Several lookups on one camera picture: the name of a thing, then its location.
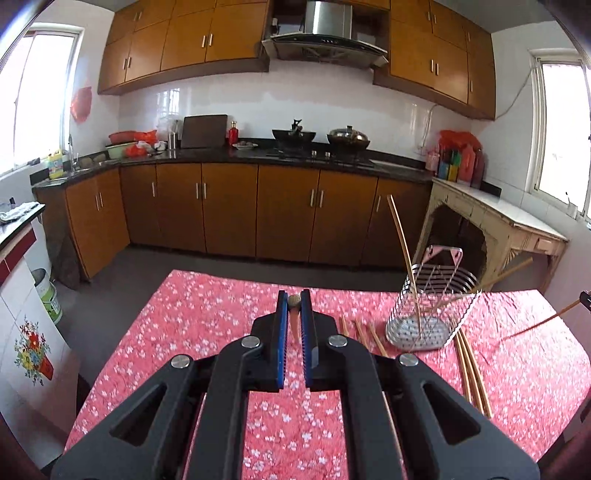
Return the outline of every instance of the bucket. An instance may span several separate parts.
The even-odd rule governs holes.
[[[53,283],[49,281],[49,275],[45,268],[38,268],[31,272],[35,280],[35,288],[47,310],[51,321],[56,325],[61,320],[62,310],[60,302],[57,301],[57,291]]]

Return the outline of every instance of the plate of food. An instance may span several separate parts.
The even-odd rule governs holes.
[[[258,147],[258,144],[240,140],[238,143],[232,144],[232,146],[238,150],[252,150],[253,148]]]

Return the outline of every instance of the flower vase painting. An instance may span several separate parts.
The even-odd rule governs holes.
[[[47,358],[51,348],[43,334],[39,335],[39,323],[32,323],[25,317],[25,322],[19,327],[20,336],[14,343],[18,366],[25,369],[25,376],[33,381],[33,385],[39,382],[43,385],[43,377],[46,380],[53,378],[53,365]]]

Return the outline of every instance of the backsplash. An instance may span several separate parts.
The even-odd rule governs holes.
[[[272,60],[269,73],[198,77],[149,87],[121,97],[119,130],[151,130],[164,115],[226,113],[241,137],[272,138],[294,118],[327,142],[333,128],[353,125],[370,149],[422,159],[428,112],[433,106],[405,93],[372,85],[370,71],[326,64]],[[441,129],[470,131],[472,120],[437,106],[427,145]]]

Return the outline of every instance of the ceiling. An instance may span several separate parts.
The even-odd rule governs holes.
[[[85,0],[117,11],[135,0]],[[537,0],[437,0],[489,32],[553,20]]]

